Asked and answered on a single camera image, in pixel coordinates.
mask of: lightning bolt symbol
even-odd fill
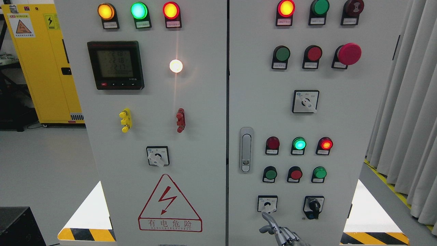
[[[162,194],[161,198],[158,201],[158,202],[162,202],[162,201],[166,201],[166,200],[171,200],[170,203],[167,205],[167,207],[161,211],[161,215],[163,215],[164,213],[167,212],[166,209],[168,209],[168,207],[170,207],[170,205],[174,202],[174,200],[177,197],[177,196],[174,196],[174,197],[164,198],[165,195],[167,195],[167,193],[170,191],[170,189],[171,189],[171,187],[167,186],[167,188],[165,189],[164,193]]]

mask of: robotic hand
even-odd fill
[[[262,212],[262,216],[269,225],[261,227],[260,232],[274,235],[278,246],[311,246],[303,242],[295,232],[290,231],[287,227],[278,226],[274,218],[268,213]]]

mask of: warning triangle sign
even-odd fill
[[[16,33],[32,33],[32,32],[26,27],[26,25],[21,20],[19,20]]]
[[[202,219],[168,174],[159,179],[138,224],[145,231],[202,231]]]

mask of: yellow terminal connector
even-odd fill
[[[120,112],[118,116],[122,118],[122,120],[120,121],[120,123],[123,125],[121,131],[123,133],[127,133],[132,127],[131,110],[129,108],[125,108],[123,111]]]

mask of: vent grille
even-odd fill
[[[83,120],[83,115],[81,113],[71,113],[71,120]]]

